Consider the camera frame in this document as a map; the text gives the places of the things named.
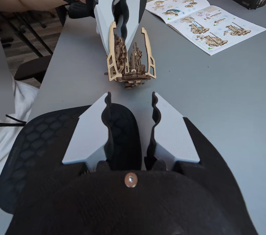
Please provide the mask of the illustrated instruction booklet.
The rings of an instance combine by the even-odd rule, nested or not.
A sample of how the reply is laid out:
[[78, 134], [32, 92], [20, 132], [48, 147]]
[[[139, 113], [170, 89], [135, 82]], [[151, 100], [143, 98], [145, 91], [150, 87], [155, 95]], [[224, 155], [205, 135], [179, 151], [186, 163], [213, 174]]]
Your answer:
[[153, 0], [146, 10], [210, 56], [265, 31], [207, 0]]

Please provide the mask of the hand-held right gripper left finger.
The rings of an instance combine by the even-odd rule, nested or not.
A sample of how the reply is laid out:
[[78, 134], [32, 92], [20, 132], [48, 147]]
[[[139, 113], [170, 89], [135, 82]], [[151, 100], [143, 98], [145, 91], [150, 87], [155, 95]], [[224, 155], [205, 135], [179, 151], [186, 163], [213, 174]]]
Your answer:
[[78, 119], [63, 164], [85, 163], [89, 172], [99, 161], [110, 160], [114, 154], [111, 132], [111, 93], [102, 95]]

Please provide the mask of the operator in grey shirt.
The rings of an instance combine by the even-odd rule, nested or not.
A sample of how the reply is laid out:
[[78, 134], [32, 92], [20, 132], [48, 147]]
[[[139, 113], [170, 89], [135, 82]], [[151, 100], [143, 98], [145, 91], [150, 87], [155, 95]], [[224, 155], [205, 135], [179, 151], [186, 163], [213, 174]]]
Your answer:
[[13, 76], [11, 76], [11, 80], [14, 92], [15, 113], [6, 114], [6, 117], [1, 120], [0, 172], [3, 170], [16, 137], [28, 121], [32, 105], [39, 91], [36, 87], [14, 80]]

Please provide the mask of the wooden gear model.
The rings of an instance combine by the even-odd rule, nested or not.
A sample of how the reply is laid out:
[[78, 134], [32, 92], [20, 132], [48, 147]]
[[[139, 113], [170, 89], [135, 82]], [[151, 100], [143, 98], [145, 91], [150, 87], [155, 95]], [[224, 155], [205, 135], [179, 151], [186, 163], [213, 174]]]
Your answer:
[[145, 28], [141, 28], [141, 33], [144, 35], [147, 52], [147, 69], [145, 69], [144, 64], [141, 64], [142, 51], [137, 47], [137, 43], [133, 44], [133, 51], [129, 57], [124, 39], [114, 34], [115, 28], [116, 22], [113, 21], [108, 36], [109, 54], [106, 54], [107, 72], [105, 75], [108, 76], [108, 80], [123, 82], [125, 89], [132, 89], [134, 86], [143, 85], [142, 81], [148, 81], [151, 78], [156, 79], [155, 60]]

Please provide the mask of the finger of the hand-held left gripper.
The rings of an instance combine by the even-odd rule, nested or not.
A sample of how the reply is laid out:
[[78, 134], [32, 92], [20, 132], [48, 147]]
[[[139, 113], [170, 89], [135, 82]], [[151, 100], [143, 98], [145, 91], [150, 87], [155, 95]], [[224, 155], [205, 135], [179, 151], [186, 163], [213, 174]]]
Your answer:
[[106, 54], [109, 55], [109, 29], [111, 23], [115, 20], [113, 6], [119, 0], [98, 0], [94, 8], [94, 14], [97, 22], [97, 33], [100, 34]]
[[121, 36], [129, 50], [139, 25], [140, 0], [121, 0], [122, 25]]

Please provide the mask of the black wrist rest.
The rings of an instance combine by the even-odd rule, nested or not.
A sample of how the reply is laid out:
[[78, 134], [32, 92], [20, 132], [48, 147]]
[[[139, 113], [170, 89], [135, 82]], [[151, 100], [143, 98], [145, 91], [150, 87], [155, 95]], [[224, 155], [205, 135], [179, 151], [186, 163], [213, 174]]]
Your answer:
[[[54, 142], [73, 134], [68, 121], [75, 121], [91, 105], [63, 109], [40, 115], [28, 122], [19, 132], [1, 172], [1, 209], [14, 214], [28, 175], [38, 160], [52, 148], [53, 157], [59, 154]], [[112, 170], [140, 170], [142, 164], [141, 143], [137, 121], [133, 113], [121, 104], [110, 107], [110, 128], [114, 154], [106, 158]]]

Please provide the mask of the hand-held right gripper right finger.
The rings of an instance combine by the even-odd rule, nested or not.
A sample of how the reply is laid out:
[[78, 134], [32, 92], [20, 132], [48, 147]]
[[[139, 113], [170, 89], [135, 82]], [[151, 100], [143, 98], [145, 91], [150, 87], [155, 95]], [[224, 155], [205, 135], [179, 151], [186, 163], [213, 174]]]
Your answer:
[[151, 170], [157, 160], [163, 160], [167, 170], [172, 170], [177, 161], [199, 163], [183, 115], [157, 92], [152, 93], [152, 107], [155, 124], [145, 157], [146, 169]]

